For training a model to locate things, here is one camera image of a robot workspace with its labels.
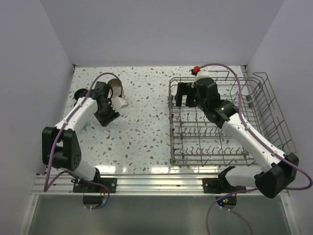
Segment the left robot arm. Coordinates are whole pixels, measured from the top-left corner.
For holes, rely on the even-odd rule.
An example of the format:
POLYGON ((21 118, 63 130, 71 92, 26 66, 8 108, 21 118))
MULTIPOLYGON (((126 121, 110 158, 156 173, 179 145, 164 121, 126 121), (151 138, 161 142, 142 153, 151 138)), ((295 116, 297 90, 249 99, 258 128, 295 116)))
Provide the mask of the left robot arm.
POLYGON ((102 186, 98 170, 82 160, 77 133, 95 116, 102 127, 120 116, 112 106, 113 89, 105 82, 96 82, 94 89, 80 89, 74 94, 76 103, 71 112, 53 127, 42 131, 42 161, 48 167, 68 170, 85 179, 84 186, 97 192, 102 186))

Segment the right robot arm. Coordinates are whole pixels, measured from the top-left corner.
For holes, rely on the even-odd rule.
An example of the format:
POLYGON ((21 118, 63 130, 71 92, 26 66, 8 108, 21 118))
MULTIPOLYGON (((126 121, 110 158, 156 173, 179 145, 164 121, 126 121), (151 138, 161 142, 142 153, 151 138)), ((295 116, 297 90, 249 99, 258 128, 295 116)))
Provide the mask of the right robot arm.
POLYGON ((242 114, 242 102, 237 105, 221 99, 217 83, 209 77, 194 82, 179 82, 175 96, 169 97, 170 109, 194 109, 194 119, 182 120, 170 133, 171 155, 180 150, 181 162, 199 156, 201 165, 210 161, 211 154, 204 142, 211 137, 232 137, 250 155, 256 165, 234 166, 226 164, 213 180, 205 180, 213 193, 235 192, 256 188, 267 198, 274 198, 296 178, 299 158, 285 153, 270 143, 242 114))

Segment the clear glass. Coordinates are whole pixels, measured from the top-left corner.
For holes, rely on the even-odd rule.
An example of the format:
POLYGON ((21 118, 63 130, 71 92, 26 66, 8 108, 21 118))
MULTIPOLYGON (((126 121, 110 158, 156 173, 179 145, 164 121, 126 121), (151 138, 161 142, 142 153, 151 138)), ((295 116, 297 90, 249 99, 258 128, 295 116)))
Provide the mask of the clear glass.
POLYGON ((107 132, 107 127, 102 126, 95 116, 92 116, 92 126, 95 128, 95 130, 107 132))

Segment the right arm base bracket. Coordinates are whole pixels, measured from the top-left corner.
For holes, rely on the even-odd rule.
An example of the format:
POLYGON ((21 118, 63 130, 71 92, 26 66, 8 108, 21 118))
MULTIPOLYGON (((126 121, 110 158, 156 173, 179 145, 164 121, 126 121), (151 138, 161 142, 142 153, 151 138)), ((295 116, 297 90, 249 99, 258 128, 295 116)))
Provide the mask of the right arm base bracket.
POLYGON ((204 193, 220 194, 220 182, 218 178, 203 178, 202 187, 204 193))

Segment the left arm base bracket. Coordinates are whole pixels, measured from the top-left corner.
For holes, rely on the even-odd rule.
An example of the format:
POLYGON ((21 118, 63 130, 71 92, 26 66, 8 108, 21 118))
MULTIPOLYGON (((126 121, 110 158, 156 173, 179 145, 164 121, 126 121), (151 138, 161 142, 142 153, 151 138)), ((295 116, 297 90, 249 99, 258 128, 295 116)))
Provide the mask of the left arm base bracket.
POLYGON ((100 184, 106 186, 108 190, 104 189, 103 187, 99 188, 99 193, 104 193, 109 191, 110 193, 116 193, 117 188, 117 179, 116 178, 100 178, 100 184))

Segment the dark teal mug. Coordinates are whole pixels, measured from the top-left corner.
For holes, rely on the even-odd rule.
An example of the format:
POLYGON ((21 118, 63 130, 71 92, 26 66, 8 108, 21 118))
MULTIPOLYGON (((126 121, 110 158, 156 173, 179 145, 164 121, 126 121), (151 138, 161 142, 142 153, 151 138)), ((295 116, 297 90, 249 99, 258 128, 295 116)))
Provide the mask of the dark teal mug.
POLYGON ((87 93, 88 93, 87 89, 78 89, 74 93, 74 99, 77 101, 79 98, 85 97, 87 93))

